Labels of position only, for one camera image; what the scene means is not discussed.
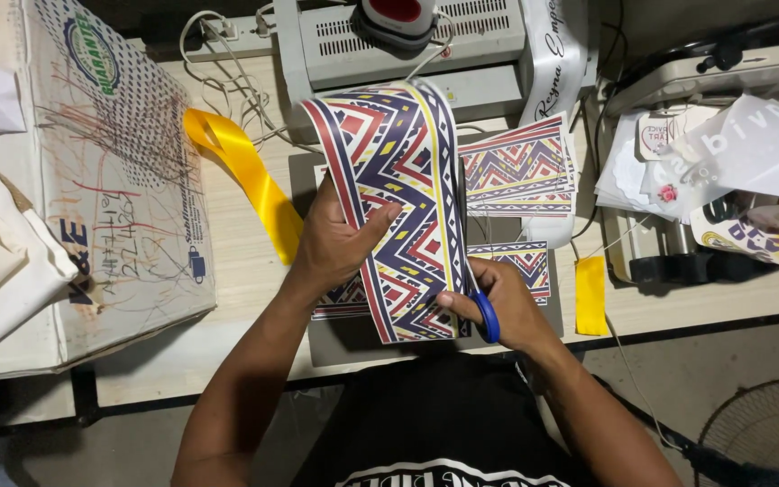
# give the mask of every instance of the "red button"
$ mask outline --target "red button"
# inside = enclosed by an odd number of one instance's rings
[[[378,14],[397,22],[414,22],[422,8],[417,0],[369,0]]]

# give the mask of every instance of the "yellow ribbon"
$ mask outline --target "yellow ribbon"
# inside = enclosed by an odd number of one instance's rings
[[[606,326],[606,261],[588,257],[576,264],[576,333],[608,335]]]
[[[185,112],[183,124],[196,144],[224,161],[257,211],[281,262],[291,263],[302,233],[302,218],[269,177],[248,136],[230,119],[194,108]]]

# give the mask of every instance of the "concrete floor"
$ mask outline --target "concrete floor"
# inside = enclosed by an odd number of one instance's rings
[[[633,374],[663,423],[697,439],[739,387],[779,379],[779,325],[626,347]],[[634,404],[644,403],[617,349],[588,352],[585,367]],[[255,485],[293,478],[341,387],[286,393],[258,454]],[[0,439],[0,462],[21,487],[166,485],[190,407],[104,418],[85,430]],[[685,485],[692,469],[666,452]]]

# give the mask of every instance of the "hand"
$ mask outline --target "hand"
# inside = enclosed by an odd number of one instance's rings
[[[498,315],[498,342],[501,345],[525,352],[535,361],[551,348],[564,346],[534,302],[515,266],[476,257],[468,260],[474,277]],[[464,294],[442,291],[437,301],[458,316],[478,324],[483,322],[477,304]]]
[[[398,203],[384,205],[373,210],[365,225],[356,230],[345,223],[335,184],[327,176],[303,222],[296,258],[282,290],[313,304],[329,290],[348,282],[401,212]]]

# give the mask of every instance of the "mini heat press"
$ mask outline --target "mini heat press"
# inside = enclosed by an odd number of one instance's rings
[[[369,34],[404,50],[420,50],[438,25],[435,0],[358,0],[357,13]]]

